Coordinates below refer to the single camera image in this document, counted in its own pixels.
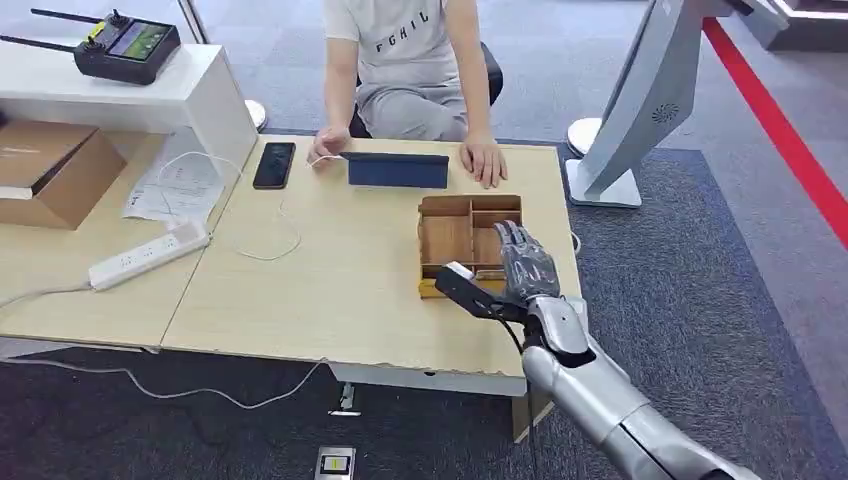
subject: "blue tablet cover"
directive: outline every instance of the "blue tablet cover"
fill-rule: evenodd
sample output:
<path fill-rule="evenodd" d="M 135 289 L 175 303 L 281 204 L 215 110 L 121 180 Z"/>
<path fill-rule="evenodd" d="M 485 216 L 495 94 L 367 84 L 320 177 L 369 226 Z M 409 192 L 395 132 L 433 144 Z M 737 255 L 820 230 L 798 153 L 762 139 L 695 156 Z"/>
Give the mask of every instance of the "blue tablet cover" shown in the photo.
<path fill-rule="evenodd" d="M 351 185 L 383 187 L 448 187 L 448 157 L 400 153 L 346 152 Z"/>

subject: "floor socket cover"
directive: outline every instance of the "floor socket cover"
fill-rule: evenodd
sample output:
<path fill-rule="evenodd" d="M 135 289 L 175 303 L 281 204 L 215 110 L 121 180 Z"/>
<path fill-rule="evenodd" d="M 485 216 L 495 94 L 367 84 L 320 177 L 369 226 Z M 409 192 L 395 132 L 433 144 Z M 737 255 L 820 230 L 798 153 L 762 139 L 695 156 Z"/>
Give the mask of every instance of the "floor socket cover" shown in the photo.
<path fill-rule="evenodd" d="M 315 480 L 350 480 L 353 478 L 356 449 L 321 447 L 315 464 Z"/>

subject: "controller screen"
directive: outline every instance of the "controller screen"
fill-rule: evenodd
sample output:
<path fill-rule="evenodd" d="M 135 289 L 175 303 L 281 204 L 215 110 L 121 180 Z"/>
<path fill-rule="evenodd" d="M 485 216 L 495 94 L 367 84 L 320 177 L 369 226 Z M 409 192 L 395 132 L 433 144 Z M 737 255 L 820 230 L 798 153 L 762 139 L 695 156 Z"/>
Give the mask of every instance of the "controller screen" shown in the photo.
<path fill-rule="evenodd" d="M 112 45 L 109 53 L 134 60 L 147 60 L 147 57 L 153 53 L 153 50 L 168 33 L 168 28 L 167 25 L 135 21 L 124 35 Z"/>

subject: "power strip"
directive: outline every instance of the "power strip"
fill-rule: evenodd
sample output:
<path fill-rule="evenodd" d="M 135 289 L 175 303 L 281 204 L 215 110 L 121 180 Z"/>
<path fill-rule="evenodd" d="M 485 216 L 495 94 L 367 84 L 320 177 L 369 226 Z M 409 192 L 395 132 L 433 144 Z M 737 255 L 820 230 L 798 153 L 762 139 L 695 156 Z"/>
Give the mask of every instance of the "power strip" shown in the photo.
<path fill-rule="evenodd" d="M 204 248 L 210 240 L 205 223 L 185 223 L 140 247 L 92 266 L 88 269 L 88 278 L 95 290 L 106 290 Z"/>

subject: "wooden organizer box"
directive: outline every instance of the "wooden organizer box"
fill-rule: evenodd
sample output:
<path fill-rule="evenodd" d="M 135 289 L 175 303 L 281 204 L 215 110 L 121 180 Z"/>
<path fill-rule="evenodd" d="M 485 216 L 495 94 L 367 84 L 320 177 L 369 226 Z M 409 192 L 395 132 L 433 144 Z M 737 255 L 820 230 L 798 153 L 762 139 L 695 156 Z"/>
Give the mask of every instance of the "wooden organizer box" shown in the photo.
<path fill-rule="evenodd" d="M 436 290 L 436 275 L 457 261 L 474 272 L 484 288 L 500 292 L 506 285 L 501 242 L 495 222 L 521 225 L 517 195 L 453 195 L 424 197 L 418 206 L 421 246 L 421 298 L 444 297 Z"/>

